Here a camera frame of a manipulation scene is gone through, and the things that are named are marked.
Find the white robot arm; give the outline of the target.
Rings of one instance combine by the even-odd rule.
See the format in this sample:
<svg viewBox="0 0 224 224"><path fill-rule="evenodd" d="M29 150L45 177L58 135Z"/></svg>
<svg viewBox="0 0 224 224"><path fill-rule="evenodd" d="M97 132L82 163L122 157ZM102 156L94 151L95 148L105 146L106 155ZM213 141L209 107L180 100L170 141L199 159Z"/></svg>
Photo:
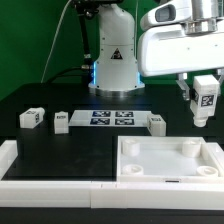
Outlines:
<svg viewBox="0 0 224 224"><path fill-rule="evenodd" d="M99 7L100 53L92 93L124 97L140 91L142 76L224 68L224 16L218 0L159 0L140 21L116 4Z"/></svg>

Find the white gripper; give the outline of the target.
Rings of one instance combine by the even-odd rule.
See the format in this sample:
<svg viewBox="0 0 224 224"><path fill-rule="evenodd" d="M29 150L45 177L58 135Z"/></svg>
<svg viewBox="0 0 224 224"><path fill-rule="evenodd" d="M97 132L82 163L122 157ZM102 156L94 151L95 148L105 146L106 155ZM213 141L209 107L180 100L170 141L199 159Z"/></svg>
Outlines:
<svg viewBox="0 0 224 224"><path fill-rule="evenodd" d="M185 72L217 69L218 82L224 82L224 22L216 32L186 35L180 24L154 27L143 33L138 42L138 70L141 75L176 74L183 99L190 100Z"/></svg>

